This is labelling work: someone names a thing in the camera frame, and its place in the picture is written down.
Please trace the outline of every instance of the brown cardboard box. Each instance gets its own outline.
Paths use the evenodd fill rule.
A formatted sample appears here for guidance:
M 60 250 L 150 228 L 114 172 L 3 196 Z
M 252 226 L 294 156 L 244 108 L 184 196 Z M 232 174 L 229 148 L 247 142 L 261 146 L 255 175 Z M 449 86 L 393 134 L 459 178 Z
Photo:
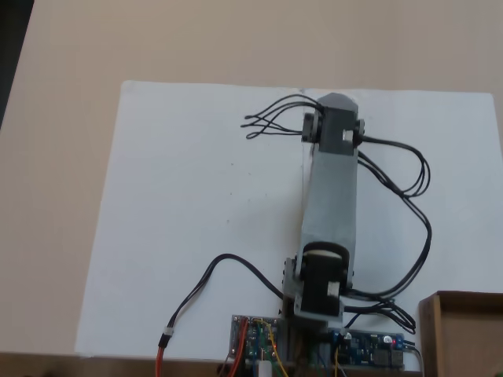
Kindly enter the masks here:
M 439 291 L 420 302 L 427 377 L 503 372 L 503 294 Z

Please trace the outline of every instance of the white paper sheet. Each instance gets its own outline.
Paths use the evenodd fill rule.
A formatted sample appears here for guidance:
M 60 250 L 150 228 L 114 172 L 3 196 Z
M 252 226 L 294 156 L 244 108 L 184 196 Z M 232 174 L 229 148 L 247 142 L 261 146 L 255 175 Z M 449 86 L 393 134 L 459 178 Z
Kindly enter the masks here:
M 342 92 L 360 106 L 368 135 L 412 144 L 431 165 L 431 187 L 415 200 L 433 227 L 431 252 L 398 304 L 417 318 L 419 300 L 437 290 L 503 291 L 503 163 L 492 96 Z M 239 125 L 289 93 L 298 90 L 123 84 L 76 352 L 154 357 L 163 326 L 221 253 L 246 258 L 281 288 L 284 260 L 299 242 L 309 146 L 298 137 L 248 141 Z M 285 113 L 281 123 L 300 130 L 302 113 Z M 417 176 L 407 152 L 362 150 L 399 185 Z M 357 207 L 354 286 L 395 285 L 423 247 L 424 226 L 364 169 Z M 276 316 L 280 307 L 245 267 L 222 262 L 178 317 L 165 355 L 222 360 L 232 314 Z M 354 328 L 401 332 L 372 316 Z M 406 365 L 418 368 L 412 357 Z

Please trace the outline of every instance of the red wire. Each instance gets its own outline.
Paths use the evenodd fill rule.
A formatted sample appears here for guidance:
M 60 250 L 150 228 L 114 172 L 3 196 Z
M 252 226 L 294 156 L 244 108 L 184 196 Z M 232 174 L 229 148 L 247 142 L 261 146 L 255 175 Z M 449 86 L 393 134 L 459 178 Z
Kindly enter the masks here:
M 156 358 L 156 377 L 161 377 L 163 374 L 163 355 L 164 348 L 160 348 L 157 350 L 157 358 Z
M 233 367 L 230 369 L 228 377 L 234 377 L 237 367 L 239 366 L 241 356 L 243 354 L 244 340 L 246 339 L 246 331 L 248 329 L 248 318 L 244 318 L 243 326 L 240 334 L 239 350 L 237 351 L 236 358 L 234 359 Z

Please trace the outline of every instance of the beige table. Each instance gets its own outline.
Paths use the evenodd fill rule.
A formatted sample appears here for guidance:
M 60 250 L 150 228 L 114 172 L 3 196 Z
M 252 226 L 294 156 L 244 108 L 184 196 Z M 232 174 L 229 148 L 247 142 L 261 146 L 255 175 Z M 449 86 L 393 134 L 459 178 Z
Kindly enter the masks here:
M 0 352 L 73 352 L 122 81 L 490 92 L 503 119 L 502 21 L 499 0 L 36 1 L 0 131 Z

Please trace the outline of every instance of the electronic component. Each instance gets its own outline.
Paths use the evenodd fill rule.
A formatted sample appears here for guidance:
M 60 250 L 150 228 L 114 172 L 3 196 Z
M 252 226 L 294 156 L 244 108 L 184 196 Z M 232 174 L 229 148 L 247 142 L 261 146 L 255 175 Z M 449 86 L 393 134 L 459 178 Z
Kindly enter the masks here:
M 230 328 L 230 342 L 229 342 L 229 355 L 231 357 L 237 351 L 237 345 L 239 343 L 239 327 L 240 321 L 243 316 L 233 316 L 232 324 Z M 281 325 L 284 323 L 276 318 L 262 318 L 262 317 L 247 317 L 248 318 L 248 331 L 246 333 L 246 339 L 244 343 L 244 359 L 246 361 L 275 361 L 277 355 L 274 352 L 274 347 L 269 337 L 269 328 L 264 323 L 270 325 L 273 331 L 273 337 L 278 343 L 278 339 L 281 336 Z
M 263 130 L 253 134 L 253 137 L 270 126 L 274 130 L 299 134 L 273 124 L 276 117 L 284 111 L 283 108 L 288 108 L 289 104 L 270 109 L 286 98 L 275 102 L 257 115 L 250 115 L 258 118 L 246 126 L 255 126 L 259 120 L 277 113 L 262 126 Z M 300 328 L 319 328 L 323 324 L 326 326 L 329 321 L 341 322 L 343 312 L 357 315 L 381 314 L 397 322 L 410 334 L 415 334 L 415 320 L 394 304 L 391 298 L 410 284 L 424 264 L 430 249 L 431 224 L 423 212 L 410 201 L 423 195 L 428 189 L 428 162 L 414 147 L 365 136 L 365 122 L 358 119 L 358 106 L 349 97 L 341 93 L 330 93 L 317 101 L 307 99 L 309 102 L 302 101 L 298 105 L 314 109 L 313 113 L 304 114 L 301 133 L 302 141 L 312 144 L 310 182 L 299 249 L 295 258 L 287 258 L 285 261 L 283 314 L 288 319 L 295 319 Z M 421 164 L 416 183 L 408 189 L 400 189 L 365 153 L 358 150 L 362 142 L 390 145 L 414 153 Z M 412 269 L 394 287 L 381 292 L 352 289 L 358 165 L 368 169 L 380 183 L 400 197 L 427 229 L 423 250 Z M 340 296 L 379 302 L 381 305 L 375 311 L 357 306 L 345 307 Z
M 233 357 L 239 344 L 239 328 L 243 316 L 233 316 L 231 321 L 229 355 Z M 277 355 L 268 336 L 268 326 L 273 331 L 274 341 L 280 358 L 286 362 L 296 361 L 297 339 L 302 332 L 281 318 L 252 317 L 248 318 L 248 331 L 244 344 L 244 359 L 253 361 L 276 361 Z M 371 331 L 341 332 L 339 329 L 320 330 L 317 335 L 311 333 L 310 339 L 318 344 L 318 353 L 326 361 L 332 361 L 335 346 L 339 344 L 337 360 L 348 368 L 389 368 L 403 369 L 404 342 L 402 334 L 379 333 Z
M 339 332 L 332 333 L 337 344 Z M 351 331 L 339 344 L 338 361 L 344 366 L 403 368 L 403 335 Z
M 258 370 L 259 377 L 273 377 L 273 365 L 270 361 L 260 361 Z

